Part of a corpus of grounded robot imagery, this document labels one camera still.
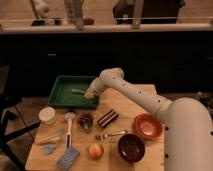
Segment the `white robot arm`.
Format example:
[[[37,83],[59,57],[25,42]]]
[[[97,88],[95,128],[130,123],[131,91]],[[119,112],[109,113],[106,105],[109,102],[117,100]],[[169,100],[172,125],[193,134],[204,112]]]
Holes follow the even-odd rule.
[[[164,171],[213,171],[213,121],[193,98],[171,101],[124,80],[121,68],[103,70],[88,87],[86,98],[113,88],[165,125]]]

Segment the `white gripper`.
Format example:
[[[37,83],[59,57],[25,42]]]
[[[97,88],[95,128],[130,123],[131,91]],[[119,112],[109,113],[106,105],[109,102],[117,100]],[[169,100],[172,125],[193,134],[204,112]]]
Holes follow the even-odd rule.
[[[99,94],[99,89],[96,86],[96,81],[93,80],[89,86],[89,88],[86,90],[86,93],[84,94],[84,98],[86,99],[92,99],[95,95]]]

